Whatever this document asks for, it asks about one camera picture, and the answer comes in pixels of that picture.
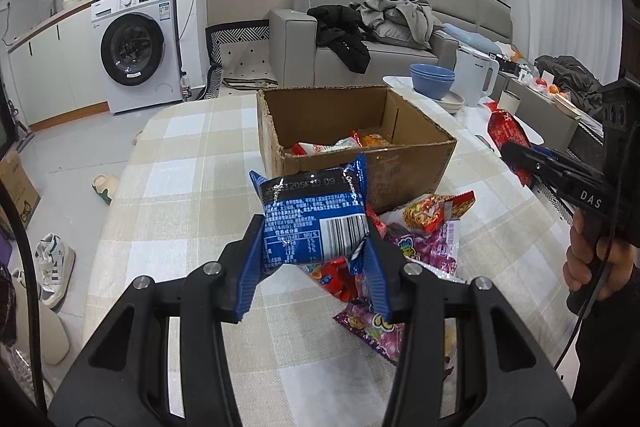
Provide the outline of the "person's right hand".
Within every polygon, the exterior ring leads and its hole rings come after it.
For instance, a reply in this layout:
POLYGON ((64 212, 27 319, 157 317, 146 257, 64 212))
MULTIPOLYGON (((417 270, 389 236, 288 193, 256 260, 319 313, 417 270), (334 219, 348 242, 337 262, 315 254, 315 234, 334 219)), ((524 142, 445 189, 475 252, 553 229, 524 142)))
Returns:
MULTIPOLYGON (((594 257, 603 260, 608 251, 607 239, 600 239, 597 245, 593 245, 585 238, 585 229, 585 213, 577 209, 570 228, 570 246, 567 248, 563 265, 564 281, 570 291, 579 291, 591 281, 591 261, 594 257)), ((634 271, 637 256, 637 248, 634 245, 614 239, 609 252, 608 262, 612 268, 608 280, 600 290, 598 300, 604 300, 620 291, 629 282, 634 271)))

